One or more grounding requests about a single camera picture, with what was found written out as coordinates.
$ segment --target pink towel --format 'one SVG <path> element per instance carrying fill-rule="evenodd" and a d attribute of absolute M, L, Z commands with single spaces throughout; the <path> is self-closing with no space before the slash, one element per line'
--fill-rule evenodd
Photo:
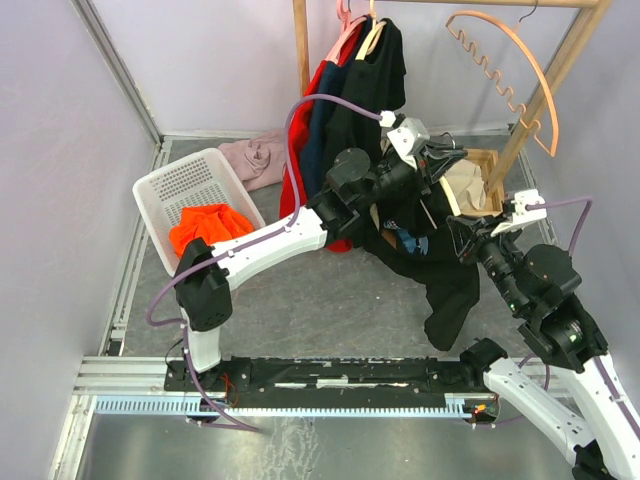
<path fill-rule="evenodd" d="M 284 130 L 218 147 L 248 192 L 279 183 L 284 177 Z"/>

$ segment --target orange cloth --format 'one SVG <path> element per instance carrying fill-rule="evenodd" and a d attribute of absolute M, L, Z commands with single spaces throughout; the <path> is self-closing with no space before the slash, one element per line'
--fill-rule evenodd
<path fill-rule="evenodd" d="M 169 241 L 178 257 L 182 258 L 189 242 L 202 237 L 207 245 L 241 237 L 255 229 L 251 222 L 224 203 L 185 207 L 180 225 L 169 232 Z"/>

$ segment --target wooden rod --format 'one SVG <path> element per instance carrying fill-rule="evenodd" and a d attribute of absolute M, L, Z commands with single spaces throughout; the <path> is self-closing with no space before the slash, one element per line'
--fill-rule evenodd
<path fill-rule="evenodd" d="M 378 0 L 380 2 L 411 3 L 464 3 L 466 5 L 504 5 L 512 7 L 533 7 L 536 0 Z M 539 7 L 593 8 L 599 0 L 539 0 Z"/>
<path fill-rule="evenodd" d="M 307 0 L 293 0 L 293 20 L 296 25 L 296 50 L 298 52 L 298 81 L 300 96 L 309 86 L 309 35 L 307 33 Z"/>
<path fill-rule="evenodd" d="M 571 67 L 573 67 L 580 53 L 582 53 L 591 34 L 600 24 L 611 2 L 612 0 L 600 0 L 596 8 L 582 9 L 576 16 L 545 72 L 552 94 L 558 91 L 564 79 L 567 78 Z M 527 106 L 527 111 L 522 117 L 524 122 L 527 125 L 531 125 L 532 121 L 538 120 L 546 105 L 544 92 L 540 84 L 538 84 L 538 88 Z M 498 163 L 489 176 L 487 185 L 489 193 L 496 189 L 499 182 L 502 182 L 511 165 L 516 161 L 520 151 L 527 143 L 530 134 L 531 130 L 524 128 L 520 123 L 515 126 L 507 146 L 500 154 Z"/>

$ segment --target wall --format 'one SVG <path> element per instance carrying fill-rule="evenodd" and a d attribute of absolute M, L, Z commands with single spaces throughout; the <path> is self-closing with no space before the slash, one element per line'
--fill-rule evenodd
<path fill-rule="evenodd" d="M 68 0 L 0 17 L 2 478 L 46 478 L 154 146 Z"/>
<path fill-rule="evenodd" d="M 291 0 L 93 0 L 164 133 L 263 130 L 281 126 L 299 96 Z M 351 2 L 354 15 L 368 2 Z M 408 114 L 434 126 L 500 126 L 512 120 L 503 98 L 445 29 L 467 5 L 376 2 L 400 27 L 407 65 Z M 479 7 L 515 25 L 527 7 Z M 547 63 L 574 11 L 539 8 L 521 35 Z M 308 0 L 312 75 L 340 28 L 335 1 Z M 526 101 L 536 84 L 524 56 L 495 27 L 468 27 L 507 84 Z"/>
<path fill-rule="evenodd" d="M 575 252 L 584 280 L 580 296 L 604 330 L 616 369 L 640 408 L 640 163 L 635 144 L 640 53 L 629 41 L 640 4 L 616 0 L 556 96 L 557 157 L 534 143 L 527 152 L 543 196 L 559 200 L 593 194 L 595 203 Z M 552 212 L 569 244 L 580 207 Z"/>

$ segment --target white plastic basket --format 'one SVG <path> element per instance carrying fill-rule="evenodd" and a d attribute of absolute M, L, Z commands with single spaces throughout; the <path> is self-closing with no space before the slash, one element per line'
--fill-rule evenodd
<path fill-rule="evenodd" d="M 138 209 L 169 275 L 180 259 L 169 231 L 180 223 L 183 207 L 226 203 L 256 228 L 264 220 L 235 172 L 217 148 L 208 148 L 142 177 L 133 186 Z"/>

